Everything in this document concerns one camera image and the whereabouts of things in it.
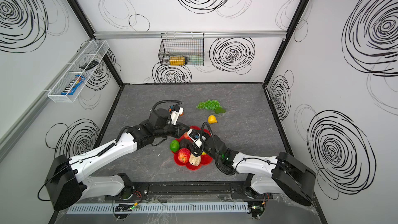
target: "yellow box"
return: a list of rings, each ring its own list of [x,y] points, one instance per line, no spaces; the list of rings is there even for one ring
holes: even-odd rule
[[[183,56],[170,57],[170,66],[184,66],[184,65],[185,65],[185,57]]]

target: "red plate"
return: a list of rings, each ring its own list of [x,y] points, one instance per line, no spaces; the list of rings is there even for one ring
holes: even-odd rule
[[[200,130],[200,128],[199,127],[197,127],[197,126],[191,126],[190,127],[191,129],[194,129],[194,130]],[[181,140],[183,140],[185,137],[184,137],[184,135],[182,135],[180,138],[177,138],[176,140],[178,141],[178,142],[180,142]],[[180,161],[178,161],[178,155],[177,155],[177,153],[174,153],[173,152],[173,154],[174,154],[174,161],[176,162],[176,164],[177,165],[179,165],[179,166],[185,166],[185,167],[187,167],[189,170],[198,170],[198,169],[200,169],[200,167],[202,167],[202,166],[205,166],[205,165],[208,165],[208,164],[210,164],[212,161],[213,161],[213,159],[211,158],[211,156],[209,156],[209,155],[201,155],[201,160],[200,160],[200,164],[198,165],[198,166],[193,166],[193,165],[191,165],[189,162],[187,162],[187,163],[182,163],[182,162],[180,162]]]

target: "black metal frame edge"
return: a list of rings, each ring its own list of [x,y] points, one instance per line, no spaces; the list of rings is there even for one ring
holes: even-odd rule
[[[80,21],[80,24],[82,25],[83,29],[86,31],[87,35],[89,38],[95,38],[94,36],[94,29],[92,28],[90,22],[86,18],[86,15],[84,14],[82,8],[80,7],[79,3],[77,0],[67,0],[70,7],[72,8],[73,12],[75,13],[77,19]],[[104,58],[102,59],[106,66],[108,67],[109,71],[111,72],[112,76],[115,78],[115,81],[119,87],[122,87],[123,81],[120,78],[119,74],[117,73],[115,67],[113,66],[111,60],[109,59],[108,55],[105,54]]]
[[[271,77],[272,77],[273,73],[275,72],[276,67],[279,64],[279,62],[280,62],[280,60],[281,60],[281,58],[283,56],[283,53],[285,52],[286,47],[289,44],[289,41],[290,41],[291,37],[293,36],[293,34],[295,32],[297,24],[300,22],[301,15],[303,14],[303,12],[304,12],[304,10],[305,10],[305,8],[306,8],[306,6],[307,6],[309,1],[310,0],[300,0],[300,3],[298,4],[298,7],[296,9],[296,12],[293,15],[293,18],[292,18],[292,20],[291,20],[291,22],[289,24],[289,27],[287,28],[286,38],[285,38],[285,40],[282,41],[281,45],[279,46],[278,51],[277,51],[277,53],[275,55],[275,58],[272,61],[271,67],[268,70],[266,79],[264,80],[264,83],[265,83],[266,86],[270,82]]]
[[[269,107],[271,108],[272,116],[274,117],[274,120],[275,120],[275,123],[276,123],[276,127],[278,128],[279,134],[281,135],[281,139],[282,139],[283,145],[285,146],[285,150],[286,150],[287,153],[289,153],[290,155],[294,156],[292,148],[290,147],[289,141],[287,140],[286,133],[283,130],[282,122],[279,119],[279,116],[278,116],[278,114],[276,112],[275,106],[274,106],[274,104],[273,104],[273,102],[271,100],[271,97],[269,95],[268,89],[266,88],[265,85],[263,85],[263,89],[264,89],[264,93],[266,94],[266,98],[267,98]]]
[[[103,123],[103,125],[102,125],[102,128],[101,128],[101,130],[99,131],[99,134],[98,134],[98,137],[97,137],[96,142],[94,143],[93,149],[95,149],[95,148],[97,148],[97,147],[100,146],[101,141],[102,141],[102,138],[103,138],[103,136],[104,136],[104,134],[105,134],[105,132],[106,132],[106,129],[108,128],[109,122],[111,121],[111,118],[112,118],[112,116],[113,116],[113,113],[115,112],[117,103],[119,102],[120,96],[122,95],[122,92],[123,92],[125,86],[126,86],[126,84],[123,84],[123,85],[119,88],[119,91],[117,92],[117,95],[116,95],[116,97],[115,97],[115,100],[113,101],[113,104],[112,104],[112,106],[111,106],[111,109],[109,110],[108,115],[106,116],[105,121],[104,121],[104,123]]]
[[[290,147],[289,141],[287,140],[286,133],[285,133],[285,131],[283,129],[283,126],[282,126],[282,122],[281,122],[281,120],[278,117],[278,114],[276,112],[275,106],[274,106],[274,104],[273,104],[273,102],[271,100],[271,97],[269,95],[268,89],[266,88],[266,86],[264,84],[263,84],[263,89],[264,89],[264,93],[266,94],[266,98],[267,98],[269,107],[271,108],[272,116],[274,117],[274,120],[275,120],[275,123],[276,123],[276,127],[278,128],[279,134],[281,135],[281,139],[282,139],[283,145],[285,146],[286,152],[293,156],[293,151],[292,151],[292,148]],[[319,218],[321,220],[321,223],[322,224],[328,224],[328,222],[326,221],[325,215],[323,214],[321,205],[318,202],[318,198],[315,195],[315,192],[314,192],[314,195],[312,197],[312,201],[314,203],[316,211],[318,212],[318,215],[319,215]]]
[[[215,84],[263,84],[263,82],[181,82],[181,83],[129,83],[131,85],[215,85]]]

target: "black frame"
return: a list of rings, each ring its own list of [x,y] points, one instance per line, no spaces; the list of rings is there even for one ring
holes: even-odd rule
[[[85,14],[83,13],[83,11],[82,11],[80,5],[78,4],[77,0],[67,0],[67,1],[68,1],[69,5],[71,6],[73,12],[76,14],[76,16],[77,16],[78,20],[80,21],[82,27],[87,32],[87,35],[90,38],[95,38],[94,29],[92,28],[91,24],[89,23],[88,19],[86,18]],[[288,152],[291,155],[293,155],[293,152],[291,150],[291,147],[290,147],[289,142],[287,140],[286,134],[285,134],[285,132],[283,130],[281,121],[279,120],[279,117],[277,116],[276,109],[275,109],[275,107],[274,107],[274,105],[273,105],[273,103],[272,103],[272,101],[271,101],[271,99],[269,97],[269,93],[268,93],[268,90],[267,90],[266,87],[267,87],[267,84],[269,83],[269,81],[271,80],[271,77],[272,77],[273,73],[275,72],[278,63],[280,62],[284,51],[286,50],[287,44],[289,43],[289,41],[290,41],[290,39],[291,39],[291,37],[292,37],[292,35],[294,33],[294,30],[295,30],[298,22],[300,21],[300,17],[302,15],[302,13],[304,12],[308,1],[309,0],[301,0],[300,1],[299,5],[298,5],[298,7],[296,9],[295,14],[293,15],[292,21],[291,21],[291,23],[290,23],[290,25],[289,25],[289,27],[287,29],[286,38],[282,41],[281,45],[279,46],[278,51],[276,53],[276,56],[275,56],[275,58],[274,58],[274,60],[273,60],[273,62],[271,64],[271,67],[270,67],[270,69],[269,69],[269,71],[267,73],[266,79],[265,79],[265,81],[263,83],[262,82],[253,82],[253,83],[236,83],[236,82],[234,82],[234,83],[232,83],[232,82],[231,83],[191,83],[191,84],[261,84],[262,83],[263,89],[264,89],[264,93],[266,94],[267,101],[269,103],[272,115],[274,116],[275,122],[277,124],[277,127],[278,127],[279,133],[281,135],[282,142],[283,142],[283,144],[285,146],[286,152]],[[116,98],[115,98],[115,100],[114,100],[114,102],[112,104],[112,107],[111,107],[111,109],[110,109],[110,111],[109,111],[109,113],[108,113],[108,115],[106,117],[106,120],[105,120],[105,122],[104,122],[104,124],[103,124],[103,126],[101,128],[100,134],[99,134],[99,136],[98,136],[98,138],[97,138],[97,140],[96,140],[96,142],[94,144],[94,147],[98,147],[100,145],[100,143],[102,141],[102,137],[103,137],[103,135],[104,135],[104,133],[105,133],[105,131],[107,129],[107,126],[108,126],[108,124],[110,122],[110,119],[111,119],[111,117],[112,117],[112,115],[113,115],[113,113],[115,111],[115,108],[117,106],[119,98],[120,98],[120,96],[121,96],[121,94],[123,92],[123,89],[124,89],[125,85],[127,84],[127,83],[123,83],[122,79],[120,78],[119,74],[117,73],[115,67],[113,66],[113,64],[110,61],[110,59],[109,59],[107,54],[104,56],[103,60],[104,60],[105,64],[107,65],[108,69],[110,70],[112,76],[115,78],[115,81],[119,85],[120,89],[119,89],[119,92],[117,93]],[[145,85],[151,85],[151,84],[159,84],[159,83],[146,83]],[[235,191],[235,187],[237,189],[238,189],[238,187],[241,187],[242,189],[245,187],[245,182],[244,181],[189,182],[189,183],[191,183],[191,184],[195,183],[195,185],[192,185],[190,187],[190,186],[187,185],[187,182],[155,182],[155,183],[151,183],[151,182],[138,182],[137,183],[137,182],[135,182],[135,184],[137,184],[137,185],[142,185],[142,186],[147,185],[146,187],[148,187],[148,189],[149,189],[149,187],[152,187],[152,188],[156,189],[157,185],[162,184],[161,187],[158,187],[159,188],[159,192],[158,193],[161,193],[162,195],[171,194],[171,192],[169,192],[169,193],[167,192],[167,190],[169,188],[173,189],[173,194],[176,194],[176,193],[179,193],[179,194],[191,194],[192,191],[194,191],[197,194],[197,193],[200,193],[200,191],[203,191],[203,188],[205,187],[206,191],[209,191],[209,190],[210,191],[220,191],[220,189],[221,189],[221,191],[223,191],[223,192],[229,192],[232,195],[233,199],[235,199],[235,198],[237,198],[237,199],[244,198],[245,200],[251,201],[251,202],[263,201],[263,199],[250,199],[247,196],[244,196],[244,194],[243,195],[239,195],[239,192],[241,192],[241,191],[239,191],[239,190]],[[318,202],[318,200],[317,200],[317,198],[315,196],[315,193],[314,193],[314,197],[313,197],[313,202],[314,202],[316,210],[317,210],[317,212],[318,212],[318,214],[319,214],[319,216],[321,218],[321,222],[324,223],[324,224],[327,224],[327,221],[325,219],[325,216],[323,215],[322,209],[321,209],[321,207],[319,205],[319,202]],[[54,224],[56,219],[57,219],[57,216],[58,216],[58,211],[54,211],[54,213],[53,213],[53,215],[52,215],[52,217],[51,217],[51,219],[49,221],[49,224]]]
[[[76,14],[77,19],[80,21],[82,27],[86,31],[88,37],[90,39],[95,38],[94,36],[94,29],[92,28],[90,22],[86,18],[86,15],[84,14],[82,8],[80,7],[79,3],[77,0],[67,0],[70,7],[72,8],[73,12]],[[115,67],[113,66],[111,60],[109,59],[109,56],[105,54],[105,56],[102,59],[106,66],[108,67],[109,71],[111,72],[112,76],[115,78],[115,81],[119,87],[123,86],[123,81],[120,78],[119,74],[117,73]]]
[[[296,12],[293,15],[293,18],[292,18],[292,20],[291,20],[291,22],[289,24],[289,27],[287,28],[286,38],[282,41],[281,45],[279,46],[278,51],[277,51],[277,53],[275,55],[275,58],[272,61],[271,67],[268,70],[266,79],[264,80],[265,86],[267,86],[268,83],[270,82],[271,77],[272,77],[273,73],[275,72],[276,67],[279,64],[279,62],[280,62],[280,60],[281,60],[281,58],[283,56],[283,53],[285,52],[286,47],[289,44],[289,41],[292,38],[292,36],[293,36],[293,34],[295,32],[295,29],[297,27],[297,24],[299,24],[300,18],[302,16],[305,8],[307,7],[307,4],[308,4],[309,1],[310,0],[300,0],[300,3],[298,4],[298,7],[296,9]]]

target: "aluminum rail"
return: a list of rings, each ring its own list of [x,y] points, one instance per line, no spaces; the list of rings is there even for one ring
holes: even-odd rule
[[[119,32],[95,32],[96,39],[118,38],[161,38],[160,34],[167,33],[170,38],[205,38],[220,37],[286,37],[285,30],[242,30],[242,31],[119,31]]]

